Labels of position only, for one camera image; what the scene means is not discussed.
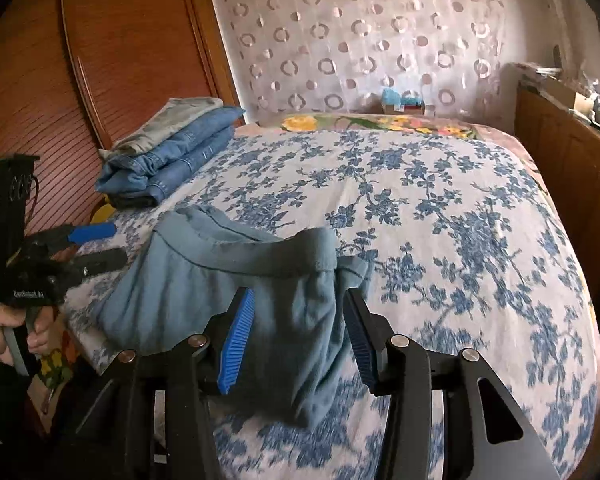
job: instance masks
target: patterned curtain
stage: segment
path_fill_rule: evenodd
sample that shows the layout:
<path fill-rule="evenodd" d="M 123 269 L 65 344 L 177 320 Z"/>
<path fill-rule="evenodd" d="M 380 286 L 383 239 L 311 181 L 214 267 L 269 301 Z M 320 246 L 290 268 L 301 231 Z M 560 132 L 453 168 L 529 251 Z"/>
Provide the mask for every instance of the patterned curtain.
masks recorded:
<path fill-rule="evenodd" d="M 378 111 L 383 88 L 438 116 L 497 106 L 501 0 L 215 0 L 243 103 L 279 112 Z"/>

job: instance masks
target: wooden cabinet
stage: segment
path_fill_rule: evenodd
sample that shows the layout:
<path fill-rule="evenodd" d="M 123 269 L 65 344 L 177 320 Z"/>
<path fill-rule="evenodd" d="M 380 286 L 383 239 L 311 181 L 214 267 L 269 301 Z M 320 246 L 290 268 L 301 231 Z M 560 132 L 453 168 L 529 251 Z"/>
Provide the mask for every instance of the wooden cabinet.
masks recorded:
<path fill-rule="evenodd" d="M 600 133 L 520 89 L 516 136 L 542 173 L 600 308 Z"/>
<path fill-rule="evenodd" d="M 11 0 L 0 17 L 0 157 L 39 155 L 29 232 L 84 223 L 98 148 L 170 97 L 237 104 L 211 0 Z"/>

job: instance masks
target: floral pillowcase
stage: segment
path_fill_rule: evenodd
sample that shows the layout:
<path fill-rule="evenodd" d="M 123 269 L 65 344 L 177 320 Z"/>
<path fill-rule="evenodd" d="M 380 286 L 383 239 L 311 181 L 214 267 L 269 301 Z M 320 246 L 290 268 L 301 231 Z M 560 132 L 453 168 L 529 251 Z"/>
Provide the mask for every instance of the floral pillowcase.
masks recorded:
<path fill-rule="evenodd" d="M 471 124 L 449 119 L 407 115 L 299 114 L 287 116 L 275 126 L 279 126 L 288 132 L 391 130 L 454 136 L 462 139 L 480 139 L 480 135 Z"/>

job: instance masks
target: blue floral pattern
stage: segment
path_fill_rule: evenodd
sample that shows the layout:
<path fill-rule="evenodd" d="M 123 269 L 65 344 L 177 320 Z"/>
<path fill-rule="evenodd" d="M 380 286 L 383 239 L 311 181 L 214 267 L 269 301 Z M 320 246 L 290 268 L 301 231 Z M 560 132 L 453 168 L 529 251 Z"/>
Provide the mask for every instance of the blue floral pattern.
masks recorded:
<path fill-rule="evenodd" d="M 237 137 L 160 208 L 116 217 L 130 259 L 169 209 L 212 204 L 286 237 L 329 225 L 341 254 L 375 267 L 372 311 L 426 348 L 478 349 L 527 413 L 557 470 L 577 465 L 592 430 L 596 360 L 590 299 L 562 225 L 507 150 L 480 140 L 347 131 Z M 65 311 L 99 370 L 118 349 L 90 306 L 119 273 L 70 291 Z M 313 431 L 214 407 L 229 478 L 373 478 L 388 399 L 365 389 L 353 359 Z M 434 398 L 432 478 L 442 472 L 442 402 Z"/>

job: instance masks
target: stack of folded clothes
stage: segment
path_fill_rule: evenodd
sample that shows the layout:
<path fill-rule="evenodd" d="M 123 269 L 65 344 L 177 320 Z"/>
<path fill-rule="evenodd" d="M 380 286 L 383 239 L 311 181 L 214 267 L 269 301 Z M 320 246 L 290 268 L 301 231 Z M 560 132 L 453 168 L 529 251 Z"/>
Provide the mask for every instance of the stack of folded clothes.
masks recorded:
<path fill-rule="evenodd" d="M 216 98 L 169 99 L 138 131 L 100 150 L 96 191 L 117 208 L 158 205 L 224 150 L 243 114 Z"/>
<path fill-rule="evenodd" d="M 152 354 L 202 332 L 238 287 L 251 288 L 251 335 L 225 401 L 314 428 L 333 403 L 350 351 L 344 293 L 359 287 L 366 295 L 374 270 L 357 256 L 338 256 L 338 247 L 330 228 L 283 240 L 212 206 L 171 211 L 91 315 L 120 348 Z"/>

